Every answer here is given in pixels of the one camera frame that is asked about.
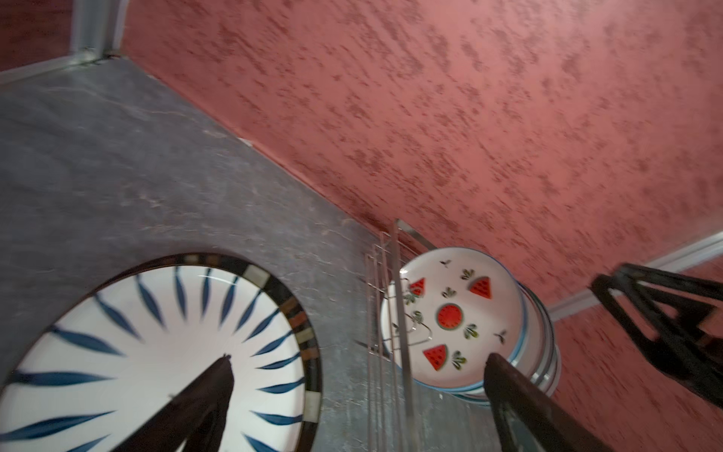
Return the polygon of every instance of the watermelon design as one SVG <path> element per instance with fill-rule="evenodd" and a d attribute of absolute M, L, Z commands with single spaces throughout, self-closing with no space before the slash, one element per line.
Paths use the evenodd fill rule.
<path fill-rule="evenodd" d="M 492 299 L 492 286 L 489 283 L 489 276 L 482 276 L 475 281 L 469 291 L 484 298 Z"/>
<path fill-rule="evenodd" d="M 423 297 L 424 296 L 424 278 L 420 279 L 416 283 L 409 284 L 409 291 L 415 297 Z"/>
<path fill-rule="evenodd" d="M 447 362 L 447 346 L 445 344 L 424 350 L 422 353 L 435 370 L 439 370 Z"/>
<path fill-rule="evenodd" d="M 454 303 L 444 304 L 437 311 L 437 323 L 442 329 L 453 330 L 462 324 L 464 315 L 459 306 Z"/>

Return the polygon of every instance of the triangular watermelon slice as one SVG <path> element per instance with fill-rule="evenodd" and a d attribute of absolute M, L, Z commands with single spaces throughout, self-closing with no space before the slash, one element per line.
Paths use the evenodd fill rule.
<path fill-rule="evenodd" d="M 492 299 L 492 285 L 489 283 L 489 276 L 482 276 L 476 280 L 469 287 L 469 291 L 481 297 Z"/>
<path fill-rule="evenodd" d="M 447 362 L 447 346 L 445 344 L 424 350 L 422 353 L 435 370 L 439 370 Z"/>
<path fill-rule="evenodd" d="M 424 278 L 420 279 L 416 283 L 409 284 L 409 291 L 415 297 L 423 297 L 424 296 Z"/>

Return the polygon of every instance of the gray marble surface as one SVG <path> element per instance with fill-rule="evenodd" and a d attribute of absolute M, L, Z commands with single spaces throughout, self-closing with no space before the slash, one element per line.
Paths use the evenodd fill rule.
<path fill-rule="evenodd" d="M 366 336 L 366 229 L 126 60 L 2 88 L 0 150 L 1 373 L 122 270 L 228 251 L 276 274 L 313 322 L 314 450 L 367 449 L 367 355 L 352 342 Z M 416 390 L 426 451 L 499 448 L 489 412 Z"/>

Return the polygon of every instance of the dish rack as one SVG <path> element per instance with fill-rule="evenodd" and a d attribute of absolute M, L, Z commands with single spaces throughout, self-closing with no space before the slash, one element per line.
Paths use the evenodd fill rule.
<path fill-rule="evenodd" d="M 395 296 L 402 299 L 399 270 L 416 256 L 436 248 L 405 221 L 396 219 L 390 233 L 381 232 L 379 242 L 374 243 L 364 257 L 367 337 L 366 343 L 357 343 L 365 346 L 368 352 L 368 452 L 500 449 L 490 410 L 414 384 L 406 334 L 394 337 L 399 346 L 380 345 L 384 344 L 379 321 L 386 288 L 394 282 Z M 399 325 L 394 326 L 399 331 L 409 332 L 408 328 L 415 328 L 412 318 L 404 312 L 403 303 L 387 303 L 385 308 L 397 309 Z M 386 317 L 391 319 L 391 313 L 387 314 Z M 400 367 L 395 364 L 395 358 L 400 360 Z"/>

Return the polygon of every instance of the stack of plates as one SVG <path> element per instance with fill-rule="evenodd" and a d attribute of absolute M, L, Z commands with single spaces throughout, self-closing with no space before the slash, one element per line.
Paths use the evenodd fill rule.
<path fill-rule="evenodd" d="M 555 332 L 544 305 L 498 261 L 469 248 L 439 248 L 400 271 L 412 377 L 465 401 L 489 405 L 484 368 L 498 353 L 551 395 L 560 379 Z M 382 338 L 401 364 L 392 283 Z"/>

